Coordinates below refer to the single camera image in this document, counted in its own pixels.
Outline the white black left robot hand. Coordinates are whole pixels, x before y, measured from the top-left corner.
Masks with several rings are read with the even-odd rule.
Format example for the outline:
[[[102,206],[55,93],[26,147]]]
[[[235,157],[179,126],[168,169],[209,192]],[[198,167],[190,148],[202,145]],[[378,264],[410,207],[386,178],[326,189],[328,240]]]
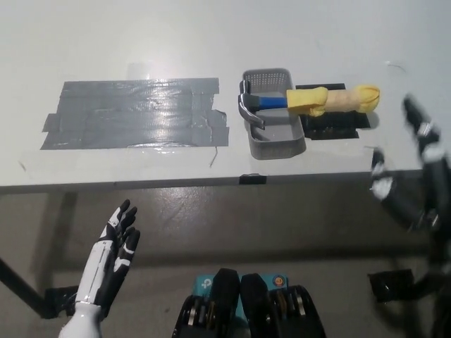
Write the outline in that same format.
[[[133,223],[137,207],[126,199],[112,214],[98,240],[92,246],[78,287],[76,303],[101,309],[108,316],[135,256],[140,231]]]

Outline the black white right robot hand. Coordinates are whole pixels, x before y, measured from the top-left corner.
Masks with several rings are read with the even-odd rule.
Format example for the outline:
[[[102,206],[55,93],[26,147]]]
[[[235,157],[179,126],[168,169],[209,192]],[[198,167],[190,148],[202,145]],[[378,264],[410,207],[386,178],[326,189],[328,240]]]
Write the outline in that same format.
[[[395,176],[386,170],[385,156],[379,148],[373,150],[371,192],[388,214],[408,230],[429,228],[450,231],[450,167],[440,131],[414,97],[407,95],[402,107],[418,146],[424,205],[420,206],[402,191]]]

